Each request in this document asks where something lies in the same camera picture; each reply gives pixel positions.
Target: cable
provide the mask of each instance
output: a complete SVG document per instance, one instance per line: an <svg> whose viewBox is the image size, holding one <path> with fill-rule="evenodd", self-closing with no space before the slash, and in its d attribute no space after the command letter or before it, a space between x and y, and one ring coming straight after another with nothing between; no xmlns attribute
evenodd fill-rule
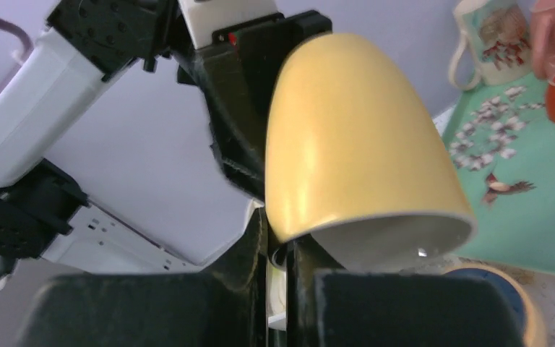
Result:
<svg viewBox="0 0 555 347"><path fill-rule="evenodd" d="M0 30L16 36L20 40L20 42L22 43L23 51L19 57L15 58L24 61L33 50L33 40L30 38L30 36L21 27L15 25L14 23L3 20L2 18L0 18Z"/></svg>

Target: yellow object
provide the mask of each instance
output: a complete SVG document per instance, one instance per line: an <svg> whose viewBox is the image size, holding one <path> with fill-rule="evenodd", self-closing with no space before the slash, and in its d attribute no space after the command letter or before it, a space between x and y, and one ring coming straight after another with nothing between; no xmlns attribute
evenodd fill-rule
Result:
<svg viewBox="0 0 555 347"><path fill-rule="evenodd" d="M509 282L509 284L511 284L512 287L516 289L516 291L520 295L520 298L522 298L522 302L525 306L526 326L523 336L525 346L547 347L548 339L546 334L546 323L543 321L543 316L541 315L539 308L537 307L535 302L533 302L526 290L514 278L510 277L508 274L499 269L482 264L462 264L461 266L449 269L445 273L449 273L459 269L485 270L490 273L494 273Z"/></svg>
<svg viewBox="0 0 555 347"><path fill-rule="evenodd" d="M415 266L476 231L424 104L361 36L318 36L287 59L270 110L265 175L277 239L312 233L349 270Z"/></svg>

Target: white mug with floral print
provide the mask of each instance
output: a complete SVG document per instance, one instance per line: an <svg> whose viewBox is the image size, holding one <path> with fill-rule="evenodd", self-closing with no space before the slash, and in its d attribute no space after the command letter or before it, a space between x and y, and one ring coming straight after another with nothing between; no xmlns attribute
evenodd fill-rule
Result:
<svg viewBox="0 0 555 347"><path fill-rule="evenodd" d="M502 85L532 71L528 24L516 0L462 0L454 17L460 39L448 69L452 85L461 90L481 81ZM456 70L467 47L475 69L472 80L461 85Z"/></svg>

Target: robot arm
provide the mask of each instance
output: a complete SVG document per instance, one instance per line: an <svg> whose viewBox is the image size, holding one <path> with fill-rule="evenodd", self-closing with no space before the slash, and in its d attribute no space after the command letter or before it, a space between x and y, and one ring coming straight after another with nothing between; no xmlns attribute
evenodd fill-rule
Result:
<svg viewBox="0 0 555 347"><path fill-rule="evenodd" d="M0 94L0 257L89 273L200 270L206 264L188 263L90 201L44 152L134 62L154 72L156 58L174 57L177 81L205 96L224 176L263 201L275 79L286 56L330 31L330 20L315 11L284 18L273 0L61 0L47 21Z"/></svg>

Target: pink mug handle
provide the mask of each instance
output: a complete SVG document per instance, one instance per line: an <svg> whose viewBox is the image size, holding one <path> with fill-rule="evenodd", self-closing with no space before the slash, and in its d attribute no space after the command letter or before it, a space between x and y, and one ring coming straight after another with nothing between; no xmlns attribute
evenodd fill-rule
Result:
<svg viewBox="0 0 555 347"><path fill-rule="evenodd" d="M548 42L552 31L552 18L542 16L533 32L533 72L540 80L547 80L550 72L551 57L548 56Z"/></svg>

